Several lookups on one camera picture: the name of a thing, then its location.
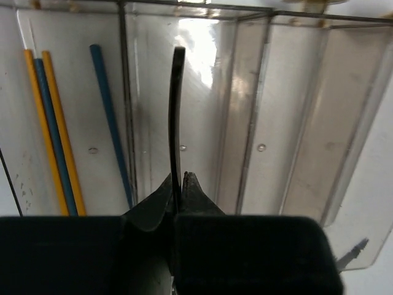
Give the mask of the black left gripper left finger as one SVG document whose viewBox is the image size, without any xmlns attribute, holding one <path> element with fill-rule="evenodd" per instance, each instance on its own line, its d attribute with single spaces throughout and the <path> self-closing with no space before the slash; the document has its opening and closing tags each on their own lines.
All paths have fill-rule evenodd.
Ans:
<svg viewBox="0 0 393 295">
<path fill-rule="evenodd" d="M 169 294 L 158 229 L 171 181 L 118 216 L 1 218 L 2 294 Z"/>
</svg>

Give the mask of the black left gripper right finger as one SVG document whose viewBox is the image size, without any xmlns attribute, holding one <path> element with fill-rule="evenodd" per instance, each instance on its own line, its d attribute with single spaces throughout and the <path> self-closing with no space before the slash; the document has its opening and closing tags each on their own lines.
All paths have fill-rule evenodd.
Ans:
<svg viewBox="0 0 393 295">
<path fill-rule="evenodd" d="M 211 200 L 184 175 L 184 210 L 174 222 L 179 294 L 342 294 L 329 241 L 301 216 L 206 212 Z"/>
</svg>

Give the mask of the yellow chopstick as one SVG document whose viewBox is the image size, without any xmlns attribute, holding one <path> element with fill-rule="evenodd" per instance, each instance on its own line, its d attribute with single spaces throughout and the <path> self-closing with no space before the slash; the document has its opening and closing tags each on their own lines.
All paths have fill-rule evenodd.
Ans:
<svg viewBox="0 0 393 295">
<path fill-rule="evenodd" d="M 58 165 L 56 162 L 55 152 L 53 149 L 52 139 L 50 136 L 50 130 L 47 122 L 47 118 L 45 115 L 44 105 L 42 101 L 42 95 L 39 88 L 39 81 L 37 77 L 37 73 L 34 67 L 34 58 L 33 53 L 30 49 L 24 50 L 25 62 L 28 69 L 28 76 L 30 80 L 30 84 L 33 91 L 34 102 L 36 105 L 37 115 L 39 118 L 39 123 L 41 125 L 42 136 L 44 139 L 44 144 L 46 148 L 47 158 L 50 165 L 50 170 L 52 173 L 53 183 L 55 186 L 56 196 L 58 199 L 60 211 L 62 216 L 69 216 L 68 207 L 66 204 L 66 199 L 64 196 L 63 186 L 61 183 L 60 173 L 58 169 Z"/>
<path fill-rule="evenodd" d="M 64 118 L 63 108 L 61 105 L 60 94 L 56 82 L 55 72 L 53 70 L 52 58 L 49 51 L 42 51 L 42 59 L 44 63 L 45 74 L 49 85 L 50 95 L 60 133 L 61 144 L 64 152 L 65 162 L 68 169 L 68 175 L 71 182 L 72 193 L 79 216 L 86 216 L 87 212 L 85 209 L 84 200 L 82 197 L 82 190 L 77 174 L 76 163 L 72 153 L 71 142 L 68 135 L 68 129 Z"/>
</svg>

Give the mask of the black spoon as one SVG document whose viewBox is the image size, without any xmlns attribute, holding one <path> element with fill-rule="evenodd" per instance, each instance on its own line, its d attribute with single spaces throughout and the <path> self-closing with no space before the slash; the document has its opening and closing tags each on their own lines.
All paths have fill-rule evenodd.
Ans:
<svg viewBox="0 0 393 295">
<path fill-rule="evenodd" d="M 169 82 L 168 106 L 168 143 L 173 193 L 173 211 L 177 214 L 181 206 L 181 160 L 179 144 L 179 123 L 181 109 L 181 91 L 185 64 L 185 48 L 174 48 Z"/>
</svg>

